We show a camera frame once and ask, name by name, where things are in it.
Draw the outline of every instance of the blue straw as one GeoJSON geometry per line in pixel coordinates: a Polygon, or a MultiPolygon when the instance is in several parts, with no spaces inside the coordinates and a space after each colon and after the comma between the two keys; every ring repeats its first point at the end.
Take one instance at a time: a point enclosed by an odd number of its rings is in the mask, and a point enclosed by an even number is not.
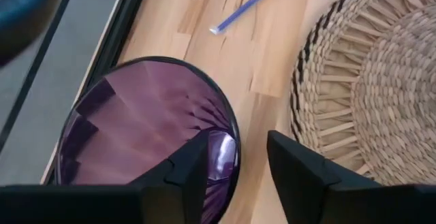
{"type": "Polygon", "coordinates": [[[257,3],[259,0],[248,0],[242,6],[239,7],[231,16],[229,16],[225,21],[223,21],[217,27],[213,27],[209,30],[213,32],[215,35],[222,33],[230,24],[232,24],[236,19],[239,18],[244,12],[246,12],[251,6],[257,3]]]}

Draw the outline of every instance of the wicker basket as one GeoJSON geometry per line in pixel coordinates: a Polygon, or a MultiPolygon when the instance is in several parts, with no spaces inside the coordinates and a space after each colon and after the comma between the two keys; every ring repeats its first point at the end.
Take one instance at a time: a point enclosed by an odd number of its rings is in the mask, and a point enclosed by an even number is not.
{"type": "Polygon", "coordinates": [[[384,185],[436,183],[436,0],[339,0],[296,63],[294,139],[384,185]]]}

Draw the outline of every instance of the purple tinted glass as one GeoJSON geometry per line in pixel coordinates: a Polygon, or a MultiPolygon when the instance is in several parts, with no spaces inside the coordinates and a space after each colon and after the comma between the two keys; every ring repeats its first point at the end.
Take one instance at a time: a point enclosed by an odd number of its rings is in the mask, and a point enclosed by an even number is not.
{"type": "Polygon", "coordinates": [[[85,94],[61,136],[58,181],[127,184],[211,127],[202,215],[209,223],[223,213],[234,191],[237,128],[216,84],[182,61],[149,57],[126,64],[85,94]]]}

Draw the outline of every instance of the purple mirror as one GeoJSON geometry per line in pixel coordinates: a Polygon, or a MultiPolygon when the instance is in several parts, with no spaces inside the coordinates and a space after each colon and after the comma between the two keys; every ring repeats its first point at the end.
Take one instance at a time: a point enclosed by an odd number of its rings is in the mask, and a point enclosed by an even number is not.
{"type": "Polygon", "coordinates": [[[198,68],[168,57],[136,59],[104,76],[74,106],[59,143],[57,183],[128,184],[210,128],[203,223],[221,218],[236,186],[234,113],[198,68]]]}

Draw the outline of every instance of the black headphone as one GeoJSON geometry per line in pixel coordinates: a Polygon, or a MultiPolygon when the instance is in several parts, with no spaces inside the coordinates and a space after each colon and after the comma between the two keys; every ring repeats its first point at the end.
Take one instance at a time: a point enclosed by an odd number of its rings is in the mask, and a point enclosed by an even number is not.
{"type": "Polygon", "coordinates": [[[24,50],[49,23],[58,0],[0,0],[0,65],[24,50]]]}

